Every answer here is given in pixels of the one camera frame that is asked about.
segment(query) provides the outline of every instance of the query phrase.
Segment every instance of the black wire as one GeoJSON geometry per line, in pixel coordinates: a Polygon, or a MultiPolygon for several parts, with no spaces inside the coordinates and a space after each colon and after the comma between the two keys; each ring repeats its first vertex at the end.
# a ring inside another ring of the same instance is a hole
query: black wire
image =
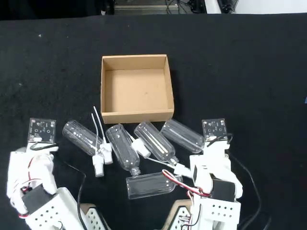
{"type": "Polygon", "coordinates": [[[253,186],[254,186],[254,189],[255,189],[255,193],[256,193],[256,196],[257,196],[257,199],[258,199],[258,208],[256,210],[256,212],[252,215],[252,217],[247,220],[242,228],[240,228],[240,230],[245,230],[250,224],[251,222],[253,222],[255,220],[255,218],[258,216],[258,214],[260,213],[260,210],[261,210],[261,207],[262,207],[262,201],[261,201],[261,197],[260,197],[260,194],[259,194],[259,191],[258,191],[258,188],[255,184],[255,181],[253,179],[253,176],[251,175],[250,171],[247,169],[247,167],[245,167],[236,157],[234,157],[232,154],[229,154],[229,157],[232,158],[233,160],[235,160],[237,162],[238,165],[241,166],[241,168],[243,168],[249,175],[250,177],[250,180],[251,182],[253,183],[253,186]]]}
{"type": "Polygon", "coordinates": [[[37,148],[35,148],[35,146],[36,146],[37,144],[38,144],[38,142],[36,142],[36,143],[33,144],[32,146],[30,146],[30,150],[39,151],[39,150],[46,150],[46,149],[49,149],[49,148],[53,148],[53,147],[58,146],[57,143],[54,143],[54,144],[50,144],[50,145],[47,145],[47,146],[42,146],[42,147],[37,147],[37,148]]]}
{"type": "Polygon", "coordinates": [[[180,8],[179,8],[180,2],[177,0],[177,6],[178,6],[178,14],[180,14],[180,8]]]}
{"type": "Polygon", "coordinates": [[[184,226],[192,227],[192,226],[196,225],[197,222],[198,222],[199,219],[200,219],[200,215],[201,215],[201,204],[200,204],[200,211],[199,211],[199,213],[198,213],[198,217],[197,217],[196,222],[195,222],[194,224],[183,224],[183,225],[181,225],[181,230],[183,229],[184,226]]]}
{"type": "Polygon", "coordinates": [[[217,142],[218,140],[223,139],[224,137],[230,137],[230,139],[228,140],[228,144],[229,144],[232,141],[233,135],[231,133],[221,135],[221,136],[213,139],[212,141],[209,141],[209,144],[207,145],[207,147],[211,146],[213,143],[217,142]]]}
{"type": "Polygon", "coordinates": [[[178,8],[179,8],[179,6],[183,9],[183,11],[184,11],[184,13],[188,13],[187,11],[186,11],[186,9],[181,5],[181,2],[183,2],[183,1],[178,1],[178,8]]]}
{"type": "Polygon", "coordinates": [[[87,230],[86,228],[86,225],[82,219],[82,216],[81,216],[81,211],[80,211],[80,199],[81,199],[81,194],[82,194],[82,190],[83,190],[83,186],[84,186],[84,183],[85,183],[85,179],[86,179],[86,174],[82,171],[80,171],[79,169],[73,167],[72,165],[68,164],[66,161],[64,161],[59,155],[57,155],[57,157],[64,163],[66,164],[67,166],[69,166],[70,168],[76,170],[77,172],[81,173],[83,175],[83,180],[82,180],[82,183],[80,185],[80,188],[79,188],[79,192],[78,192],[78,198],[77,198],[77,211],[78,211],[78,217],[79,217],[79,220],[82,224],[82,227],[84,228],[84,230],[87,230]]]}
{"type": "Polygon", "coordinates": [[[174,0],[171,0],[169,4],[167,4],[167,1],[165,0],[165,4],[166,4],[166,12],[168,14],[172,14],[171,10],[169,9],[169,6],[173,3],[174,0]]]}

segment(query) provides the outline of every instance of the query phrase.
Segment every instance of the black cloth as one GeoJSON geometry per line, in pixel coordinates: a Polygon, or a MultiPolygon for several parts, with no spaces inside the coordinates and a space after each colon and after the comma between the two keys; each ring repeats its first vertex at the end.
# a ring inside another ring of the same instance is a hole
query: black cloth
{"type": "MultiPolygon", "coordinates": [[[[100,105],[102,55],[167,54],[175,98],[174,118],[202,133],[201,120],[225,118],[234,134],[231,152],[254,175],[262,212],[250,229],[306,225],[307,14],[88,17],[0,22],[0,205],[2,229],[25,229],[5,195],[10,151],[26,145],[30,117],[57,120],[59,154],[87,174],[81,202],[99,206],[114,230],[159,229],[183,188],[128,200],[114,163],[95,178],[92,159],[62,138],[76,119],[91,130],[100,105]]],[[[126,125],[129,131],[136,124],[126,125]]],[[[189,165],[188,151],[175,145],[189,165]]],[[[143,174],[162,165],[141,159],[143,174]]],[[[257,207],[247,174],[241,218],[257,207]]],[[[57,185],[76,198],[82,177],[55,156],[57,185]]]]}

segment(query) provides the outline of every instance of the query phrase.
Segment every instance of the cable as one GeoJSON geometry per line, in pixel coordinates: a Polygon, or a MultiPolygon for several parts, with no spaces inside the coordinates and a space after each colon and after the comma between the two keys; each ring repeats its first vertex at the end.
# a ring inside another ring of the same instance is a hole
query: cable
{"type": "Polygon", "coordinates": [[[173,3],[174,0],[171,0],[170,3],[167,3],[167,0],[165,0],[165,5],[166,5],[166,12],[167,14],[172,14],[172,12],[169,9],[169,6],[173,3]]]}
{"type": "Polygon", "coordinates": [[[183,187],[183,188],[185,188],[187,190],[190,190],[193,193],[196,193],[197,195],[200,195],[200,196],[210,196],[210,194],[206,194],[206,193],[201,192],[201,190],[199,188],[190,187],[190,186],[186,185],[185,183],[180,182],[172,173],[170,173],[166,169],[163,169],[162,173],[163,173],[163,175],[165,177],[167,177],[172,182],[178,184],[179,186],[181,186],[181,187],[183,187]]]}
{"type": "Polygon", "coordinates": [[[158,161],[158,160],[155,160],[155,159],[150,158],[150,157],[147,157],[147,158],[145,158],[145,159],[148,159],[148,160],[154,161],[154,162],[156,162],[156,163],[166,165],[166,166],[168,166],[168,167],[170,167],[170,168],[172,168],[172,169],[175,169],[175,167],[174,167],[173,165],[171,165],[171,164],[164,163],[164,162],[162,162],[162,161],[158,161]]]}
{"type": "Polygon", "coordinates": [[[200,204],[200,211],[198,212],[198,217],[197,217],[196,222],[194,224],[183,224],[181,226],[181,230],[183,229],[184,226],[187,226],[188,228],[190,228],[190,227],[196,225],[198,223],[199,219],[200,219],[200,215],[201,215],[201,204],[200,204]]]}
{"type": "Polygon", "coordinates": [[[98,115],[98,112],[97,112],[95,106],[94,106],[94,111],[95,111],[95,113],[96,113],[96,117],[97,117],[97,120],[98,120],[98,122],[99,122],[99,126],[100,126],[100,130],[101,130],[101,133],[102,133],[102,137],[103,137],[103,139],[104,139],[104,143],[106,144],[105,133],[104,133],[104,130],[102,129],[102,124],[101,124],[100,116],[98,115]]]}
{"type": "Polygon", "coordinates": [[[37,147],[37,148],[35,148],[35,146],[36,146],[38,143],[39,143],[39,142],[36,142],[36,143],[34,143],[32,146],[30,146],[30,150],[39,151],[39,150],[46,150],[46,149],[49,149],[49,148],[58,146],[57,143],[54,143],[54,144],[51,144],[51,145],[47,145],[47,146],[42,146],[42,147],[37,147]]]}
{"type": "Polygon", "coordinates": [[[268,228],[269,228],[271,222],[272,222],[272,218],[269,217],[269,218],[268,218],[268,221],[267,221],[267,223],[266,223],[266,225],[265,225],[264,228],[263,228],[263,230],[268,230],[268,228]]]}
{"type": "Polygon", "coordinates": [[[81,199],[81,194],[82,194],[82,190],[83,190],[83,186],[84,186],[84,183],[85,183],[85,179],[86,179],[86,174],[82,171],[80,171],[79,169],[75,168],[74,166],[68,164],[66,161],[64,161],[59,155],[57,155],[57,157],[64,163],[66,164],[68,167],[74,169],[75,171],[81,173],[83,175],[83,180],[82,180],[82,183],[80,185],[80,188],[79,188],[79,192],[78,192],[78,198],[77,198],[77,211],[78,211],[78,218],[82,224],[82,227],[84,228],[84,230],[87,230],[86,228],[86,225],[82,219],[82,216],[81,216],[81,211],[80,211],[80,199],[81,199]]]}
{"type": "Polygon", "coordinates": [[[262,207],[262,201],[261,201],[261,197],[260,197],[258,188],[257,188],[257,186],[256,186],[256,184],[255,184],[255,181],[254,181],[253,176],[251,175],[250,171],[247,169],[247,167],[245,167],[245,166],[244,166],[236,157],[234,157],[232,154],[230,154],[229,157],[232,158],[233,160],[235,160],[235,161],[237,162],[237,164],[240,165],[241,168],[243,168],[243,169],[248,173],[248,175],[249,175],[249,177],[250,177],[250,180],[251,180],[251,182],[252,182],[252,184],[253,184],[253,186],[254,186],[254,190],[255,190],[255,193],[256,193],[256,196],[257,196],[257,199],[258,199],[258,202],[259,202],[258,208],[257,208],[256,212],[252,215],[252,217],[251,217],[249,220],[247,220],[247,221],[243,224],[241,230],[245,230],[245,229],[251,224],[251,222],[253,222],[253,221],[255,220],[255,218],[256,218],[256,217],[258,216],[258,214],[260,213],[260,210],[261,210],[261,207],[262,207]]]}
{"type": "Polygon", "coordinates": [[[223,139],[224,137],[230,137],[230,139],[227,142],[228,144],[230,144],[230,142],[233,139],[233,135],[232,135],[232,133],[227,133],[227,134],[221,135],[221,136],[213,139],[212,141],[209,141],[209,144],[207,145],[207,147],[211,146],[213,143],[217,142],[218,140],[223,139]]]}
{"type": "Polygon", "coordinates": [[[97,154],[97,152],[98,152],[97,144],[98,144],[98,134],[99,133],[98,133],[98,127],[97,127],[97,124],[96,124],[96,121],[95,121],[93,113],[91,113],[91,115],[92,115],[92,119],[93,119],[93,122],[94,122],[94,125],[95,125],[95,129],[96,129],[96,149],[95,149],[95,153],[97,154]]]}
{"type": "Polygon", "coordinates": [[[182,9],[183,9],[183,11],[184,11],[184,13],[188,13],[187,11],[186,11],[186,9],[181,5],[181,2],[183,2],[183,1],[178,1],[178,6],[180,6],[182,9]]]}

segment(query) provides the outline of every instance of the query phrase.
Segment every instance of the open cardboard box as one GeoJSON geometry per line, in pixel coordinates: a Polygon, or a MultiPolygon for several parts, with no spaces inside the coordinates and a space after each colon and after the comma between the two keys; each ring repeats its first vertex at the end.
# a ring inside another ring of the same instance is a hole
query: open cardboard box
{"type": "Polygon", "coordinates": [[[166,55],[103,56],[101,79],[106,124],[166,121],[174,114],[166,55]]]}

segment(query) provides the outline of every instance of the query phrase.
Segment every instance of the plastic bottle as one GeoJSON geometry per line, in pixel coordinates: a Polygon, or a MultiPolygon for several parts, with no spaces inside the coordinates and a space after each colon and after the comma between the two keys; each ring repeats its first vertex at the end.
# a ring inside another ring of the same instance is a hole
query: plastic bottle
{"type": "Polygon", "coordinates": [[[131,139],[123,125],[112,126],[106,131],[106,136],[112,144],[117,160],[124,170],[130,171],[132,176],[139,175],[140,158],[131,147],[131,139]]]}
{"type": "Polygon", "coordinates": [[[142,122],[135,129],[134,134],[141,138],[149,151],[160,161],[176,165],[175,148],[150,122],[142,122]]]}
{"type": "Polygon", "coordinates": [[[202,135],[173,119],[164,123],[161,133],[193,153],[201,152],[205,144],[202,135]]]}
{"type": "Polygon", "coordinates": [[[161,172],[126,178],[128,198],[137,199],[171,193],[176,184],[161,172]]]}

